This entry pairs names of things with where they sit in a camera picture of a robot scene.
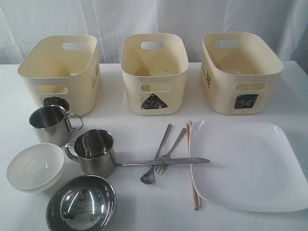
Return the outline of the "steel table knife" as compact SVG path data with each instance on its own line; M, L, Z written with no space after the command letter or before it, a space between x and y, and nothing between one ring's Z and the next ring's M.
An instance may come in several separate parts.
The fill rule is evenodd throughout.
M143 165L176 165L176 164L205 164L210 163L206 158L198 157L185 157L185 158L172 158L159 160L146 160L146 161L123 161L118 162L116 166L143 166Z

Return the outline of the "steel mug front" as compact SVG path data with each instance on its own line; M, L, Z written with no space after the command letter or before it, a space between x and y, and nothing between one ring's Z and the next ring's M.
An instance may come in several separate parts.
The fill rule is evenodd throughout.
M91 129L64 148L67 157L80 163L84 174L109 177L115 170L114 138L104 129Z

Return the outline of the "steel mug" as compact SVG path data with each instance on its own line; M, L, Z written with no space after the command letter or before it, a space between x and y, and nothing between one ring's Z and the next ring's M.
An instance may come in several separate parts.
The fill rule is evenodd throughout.
M73 127L70 122L71 118L79 118L80 127ZM84 126L81 116L67 113L59 105L47 105L37 109L29 117L29 124L41 143L52 143L59 147L67 144L72 133Z
M91 129L64 148L67 157L80 163L84 174L109 177L115 170L114 138L104 129Z

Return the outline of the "stainless steel bowl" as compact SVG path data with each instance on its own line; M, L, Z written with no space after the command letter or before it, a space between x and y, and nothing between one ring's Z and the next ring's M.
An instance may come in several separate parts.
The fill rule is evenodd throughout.
M46 223L51 231L102 231L116 208L110 182L96 175L82 175L63 184L50 198Z

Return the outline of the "white ceramic bowl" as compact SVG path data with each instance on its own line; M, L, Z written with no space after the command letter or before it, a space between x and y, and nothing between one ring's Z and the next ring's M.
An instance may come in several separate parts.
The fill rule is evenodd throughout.
M39 193L49 189L61 177L65 164L62 149L51 143L32 145L9 163L6 178L16 190Z

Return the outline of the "wooden chopstick right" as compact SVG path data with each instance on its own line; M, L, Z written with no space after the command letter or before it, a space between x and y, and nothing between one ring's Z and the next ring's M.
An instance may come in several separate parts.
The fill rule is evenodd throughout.
M188 126L189 126L189 136L190 136L192 121L188 122ZM192 191L193 191L193 199L194 199L194 209L198 210L199 208L202 208L202 201L201 201L201 197L198 195L198 193L195 189L195 186L193 184L193 180L192 180L192 189L193 189Z

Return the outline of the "cream bin with triangle mark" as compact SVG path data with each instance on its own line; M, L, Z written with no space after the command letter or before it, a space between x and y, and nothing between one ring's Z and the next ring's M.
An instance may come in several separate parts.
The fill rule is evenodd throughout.
M169 115L182 104L189 62L174 34L136 34L123 44L121 70L128 106L137 115Z

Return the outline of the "steel fork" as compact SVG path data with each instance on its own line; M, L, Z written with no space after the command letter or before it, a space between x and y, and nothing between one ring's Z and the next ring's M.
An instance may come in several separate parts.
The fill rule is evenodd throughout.
M179 134L179 136L177 137L175 143L173 144L173 146L171 147L170 151L161 156L160 160L163 160L163 159L170 159L171 158L171 153L176 149L176 147L178 146L178 144L181 142L182 138L184 137L184 135L187 133L187 129L186 128L183 128ZM155 167L154 169L154 172L156 174L160 174L162 175L166 169L166 165L160 165L159 167Z

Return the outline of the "steel spoon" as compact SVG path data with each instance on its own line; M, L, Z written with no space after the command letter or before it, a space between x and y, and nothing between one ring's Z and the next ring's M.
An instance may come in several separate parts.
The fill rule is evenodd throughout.
M158 148L158 150L156 152L156 155L155 155L155 158L154 158L155 160L158 159L158 156L159 156L159 154L161 152L161 149L162 149L163 145L166 143L167 138L168 138L168 136L169 136L169 134L171 132L171 129L172 129L172 125L168 124L167 129L166 129L166 131L164 133L163 139L161 140L159 148ZM153 184L155 182L154 169L155 169L155 165L152 165L151 168L145 174L143 174L141 176L140 181L142 183L146 184L146 185Z

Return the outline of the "cream bin with square mark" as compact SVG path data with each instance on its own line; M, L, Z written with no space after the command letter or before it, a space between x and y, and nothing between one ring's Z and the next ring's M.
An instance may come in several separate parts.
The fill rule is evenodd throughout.
M203 37L201 81L220 114L256 114L269 101L284 66L259 36L248 32Z

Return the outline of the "cream bin with circle mark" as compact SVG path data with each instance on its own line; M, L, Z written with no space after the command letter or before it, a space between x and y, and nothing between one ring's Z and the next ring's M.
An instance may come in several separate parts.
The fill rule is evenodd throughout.
M18 74L38 107L57 104L83 116L92 110L101 80L97 39L47 37L22 61Z

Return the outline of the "white square plate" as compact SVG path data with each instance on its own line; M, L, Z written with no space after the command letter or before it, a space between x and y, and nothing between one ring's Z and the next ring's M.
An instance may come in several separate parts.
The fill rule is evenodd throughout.
M229 208L293 212L308 207L308 182L284 131L270 123L196 121L190 157L197 194Z

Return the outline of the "white backdrop curtain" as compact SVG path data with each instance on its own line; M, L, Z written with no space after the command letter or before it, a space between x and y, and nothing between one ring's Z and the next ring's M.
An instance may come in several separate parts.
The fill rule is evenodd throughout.
M305 0L3 0L0 62L21 63L49 36L86 34L97 39L101 63L118 63L125 38L141 33L178 35L189 61L198 62L204 35L241 31L307 69Z

